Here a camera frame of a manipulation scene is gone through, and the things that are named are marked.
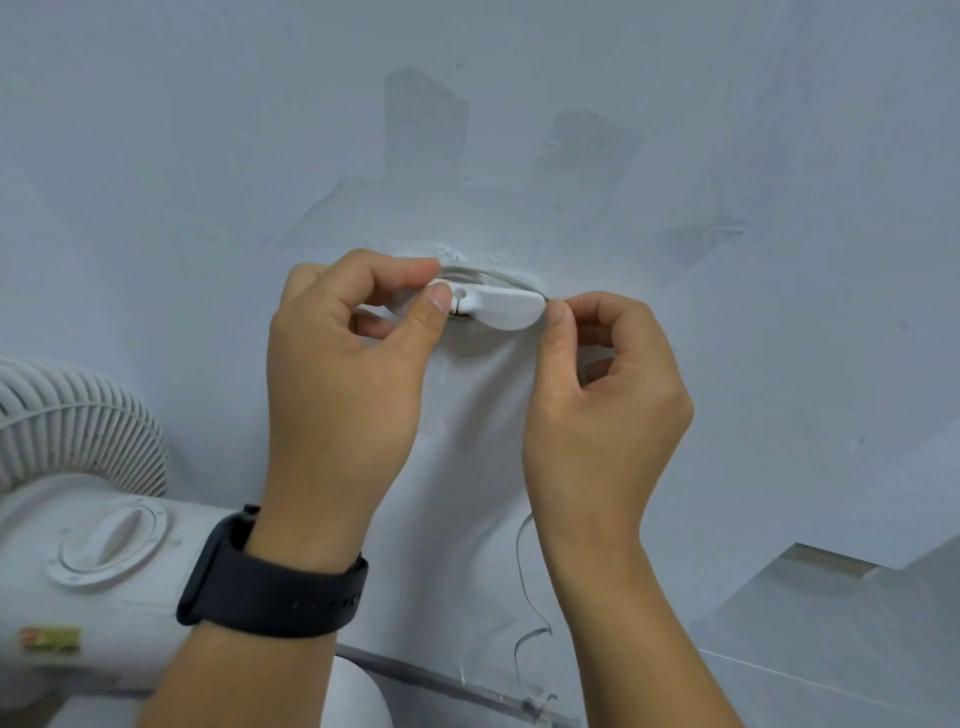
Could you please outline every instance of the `person's left hand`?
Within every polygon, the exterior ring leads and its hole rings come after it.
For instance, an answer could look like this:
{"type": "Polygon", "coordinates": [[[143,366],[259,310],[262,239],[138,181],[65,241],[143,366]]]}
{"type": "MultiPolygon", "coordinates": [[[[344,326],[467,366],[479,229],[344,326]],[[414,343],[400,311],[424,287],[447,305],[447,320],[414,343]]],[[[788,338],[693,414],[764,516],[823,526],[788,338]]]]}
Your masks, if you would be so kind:
{"type": "Polygon", "coordinates": [[[291,271],[270,326],[270,465],[248,553],[331,573],[356,560],[413,447],[451,292],[427,288],[399,324],[358,306],[382,305],[439,271],[436,258],[363,250],[291,271]],[[383,341],[368,346],[361,336],[383,341]]]}

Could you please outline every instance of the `fan grille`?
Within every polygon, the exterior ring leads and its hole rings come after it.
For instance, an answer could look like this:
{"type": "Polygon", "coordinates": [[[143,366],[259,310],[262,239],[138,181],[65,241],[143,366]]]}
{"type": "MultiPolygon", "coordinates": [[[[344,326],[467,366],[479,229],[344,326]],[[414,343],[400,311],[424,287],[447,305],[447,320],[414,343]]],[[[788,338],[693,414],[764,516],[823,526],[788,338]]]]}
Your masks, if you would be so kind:
{"type": "Polygon", "coordinates": [[[53,473],[159,497],[166,464],[156,420],[122,387],[78,367],[0,358],[0,497],[53,473]]]}

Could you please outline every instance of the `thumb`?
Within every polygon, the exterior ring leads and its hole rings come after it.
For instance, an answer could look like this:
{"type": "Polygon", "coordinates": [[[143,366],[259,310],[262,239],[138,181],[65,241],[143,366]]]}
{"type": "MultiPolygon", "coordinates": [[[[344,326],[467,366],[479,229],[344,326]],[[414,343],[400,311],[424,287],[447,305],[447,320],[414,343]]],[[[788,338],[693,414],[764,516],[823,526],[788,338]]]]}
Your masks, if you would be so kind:
{"type": "Polygon", "coordinates": [[[446,283],[437,282],[427,287],[410,304],[385,343],[403,351],[404,356],[420,360],[426,367],[426,360],[444,333],[452,300],[453,291],[446,283]]]}
{"type": "Polygon", "coordinates": [[[580,389],[577,379],[577,323],[566,301],[547,304],[546,328],[537,350],[535,398],[556,398],[580,389]]]}

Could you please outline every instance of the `finger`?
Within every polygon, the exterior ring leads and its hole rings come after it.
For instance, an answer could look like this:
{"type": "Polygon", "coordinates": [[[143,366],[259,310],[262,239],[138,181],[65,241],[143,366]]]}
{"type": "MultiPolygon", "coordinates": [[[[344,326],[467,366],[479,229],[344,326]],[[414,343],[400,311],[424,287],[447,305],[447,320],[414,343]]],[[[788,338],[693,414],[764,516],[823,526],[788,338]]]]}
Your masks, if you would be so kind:
{"type": "Polygon", "coordinates": [[[546,327],[537,349],[533,399],[551,401],[579,391],[577,379],[577,327],[564,301],[547,304],[546,327]]]}
{"type": "MultiPolygon", "coordinates": [[[[280,303],[283,304],[296,298],[309,288],[330,266],[322,263],[300,263],[294,266],[283,285],[280,303]]],[[[390,300],[391,293],[386,288],[374,288],[373,292],[363,303],[366,305],[385,305],[390,300]]]]}
{"type": "Polygon", "coordinates": [[[579,326],[596,325],[611,333],[617,353],[642,352],[665,339],[650,306],[614,293],[584,293],[567,299],[579,326]]]}
{"type": "Polygon", "coordinates": [[[350,312],[377,289],[416,288],[426,285],[439,272],[437,258],[400,258],[373,251],[350,251],[301,295],[318,310],[328,310],[338,323],[346,325],[350,312]]]}
{"type": "Polygon", "coordinates": [[[580,347],[613,348],[613,336],[608,328],[599,324],[578,324],[577,345],[580,347]]]}
{"type": "Polygon", "coordinates": [[[452,301],[450,286],[434,283],[417,296],[385,344],[426,370],[427,359],[444,333],[452,301]]]}
{"type": "Polygon", "coordinates": [[[357,336],[383,340],[396,330],[396,322],[377,316],[372,311],[358,308],[350,316],[349,329],[357,336]]]}
{"type": "Polygon", "coordinates": [[[600,359],[600,361],[593,361],[587,364],[587,366],[582,368],[583,373],[583,384],[591,384],[597,379],[602,379],[604,376],[610,373],[610,367],[613,364],[613,358],[609,359],[600,359]]]}
{"type": "Polygon", "coordinates": [[[322,263],[300,263],[295,265],[287,275],[283,284],[283,293],[280,294],[280,303],[283,304],[299,296],[309,288],[313,282],[330,266],[322,263]]]}

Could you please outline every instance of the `person's right hand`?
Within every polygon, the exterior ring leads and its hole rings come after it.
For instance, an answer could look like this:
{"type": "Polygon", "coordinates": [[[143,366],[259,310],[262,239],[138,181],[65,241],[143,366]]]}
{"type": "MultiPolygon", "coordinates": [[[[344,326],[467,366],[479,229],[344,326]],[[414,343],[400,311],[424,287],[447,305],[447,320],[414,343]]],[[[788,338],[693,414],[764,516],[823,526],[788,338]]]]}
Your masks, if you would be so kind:
{"type": "Polygon", "coordinates": [[[527,410],[523,470],[544,550],[631,550],[647,501],[693,420],[649,306],[612,293],[551,301],[527,410]],[[615,356],[577,376],[578,346],[615,356]]]}

